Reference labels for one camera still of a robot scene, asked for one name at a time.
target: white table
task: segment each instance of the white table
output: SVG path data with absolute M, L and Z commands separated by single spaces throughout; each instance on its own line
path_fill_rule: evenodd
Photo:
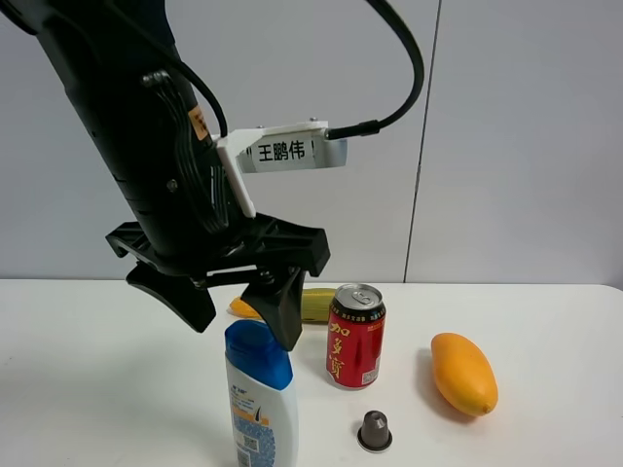
M 378 285 L 388 310 L 380 378 L 327 382 L 326 328 L 292 354 L 299 467 L 623 465 L 623 293 L 603 286 Z M 224 371 L 225 309 L 198 335 L 120 281 L 0 281 L 2 467 L 234 467 Z M 489 357 L 499 404 L 475 421 L 430 375 L 440 332 Z M 394 442 L 355 441 L 365 412 Z

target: white bottle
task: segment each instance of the white bottle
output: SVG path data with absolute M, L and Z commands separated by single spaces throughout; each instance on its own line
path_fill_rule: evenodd
M 299 419 L 287 352 L 268 326 L 240 320 L 225 331 L 239 467 L 295 467 Z

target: blue bottle cap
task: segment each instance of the blue bottle cap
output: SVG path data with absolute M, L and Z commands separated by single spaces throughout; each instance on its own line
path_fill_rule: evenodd
M 241 319 L 225 331 L 225 356 L 249 377 L 281 390 L 292 380 L 288 353 L 259 321 Z

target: red can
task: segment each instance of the red can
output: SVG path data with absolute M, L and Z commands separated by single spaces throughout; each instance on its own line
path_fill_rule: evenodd
M 374 287 L 340 287 L 330 305 L 327 371 L 340 385 L 364 387 L 379 375 L 385 305 Z

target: yellow fruit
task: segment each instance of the yellow fruit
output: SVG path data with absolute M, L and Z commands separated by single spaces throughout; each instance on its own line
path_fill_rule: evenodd
M 329 305 L 335 289 L 305 289 L 301 303 L 301 317 L 306 323 L 326 323 L 329 320 Z M 240 297 L 230 303 L 230 313 L 240 318 L 260 319 L 260 315 Z
M 450 404 L 472 416 L 495 408 L 494 372 L 476 344 L 458 334 L 444 333 L 433 338 L 430 349 L 435 384 Z

